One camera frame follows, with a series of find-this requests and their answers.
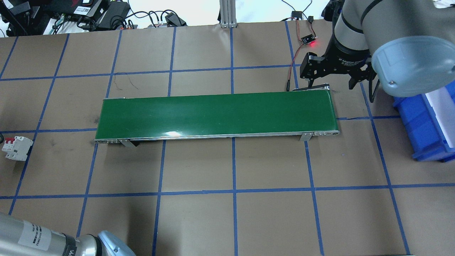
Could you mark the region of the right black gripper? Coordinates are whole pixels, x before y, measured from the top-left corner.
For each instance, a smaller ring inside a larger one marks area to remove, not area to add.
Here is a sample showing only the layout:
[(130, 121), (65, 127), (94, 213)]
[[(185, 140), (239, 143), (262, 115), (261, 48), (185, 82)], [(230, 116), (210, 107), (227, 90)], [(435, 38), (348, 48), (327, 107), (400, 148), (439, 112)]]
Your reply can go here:
[(330, 74), (348, 74), (348, 89), (352, 90), (363, 80), (376, 77), (369, 50), (353, 50), (343, 46), (334, 36), (328, 42), (322, 56), (307, 52), (300, 66), (300, 78), (309, 81), (309, 89), (314, 81)]

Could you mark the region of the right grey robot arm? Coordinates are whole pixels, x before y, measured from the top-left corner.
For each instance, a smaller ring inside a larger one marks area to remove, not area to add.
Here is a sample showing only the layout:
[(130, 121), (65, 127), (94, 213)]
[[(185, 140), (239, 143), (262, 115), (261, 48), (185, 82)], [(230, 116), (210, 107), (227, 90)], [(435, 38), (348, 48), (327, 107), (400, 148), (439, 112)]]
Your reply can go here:
[(350, 75), (349, 89), (378, 78), (393, 97), (414, 97), (454, 81), (454, 5), (432, 0), (331, 0), (321, 16), (332, 23), (325, 53), (308, 52), (299, 76), (313, 82)]

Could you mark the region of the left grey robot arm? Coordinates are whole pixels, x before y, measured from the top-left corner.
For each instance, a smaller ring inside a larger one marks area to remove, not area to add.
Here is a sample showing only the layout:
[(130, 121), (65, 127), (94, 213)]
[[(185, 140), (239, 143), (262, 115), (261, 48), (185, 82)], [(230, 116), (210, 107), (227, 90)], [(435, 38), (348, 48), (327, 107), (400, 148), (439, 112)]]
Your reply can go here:
[(104, 230), (73, 237), (41, 225), (0, 214), (2, 256), (134, 256), (122, 240)]

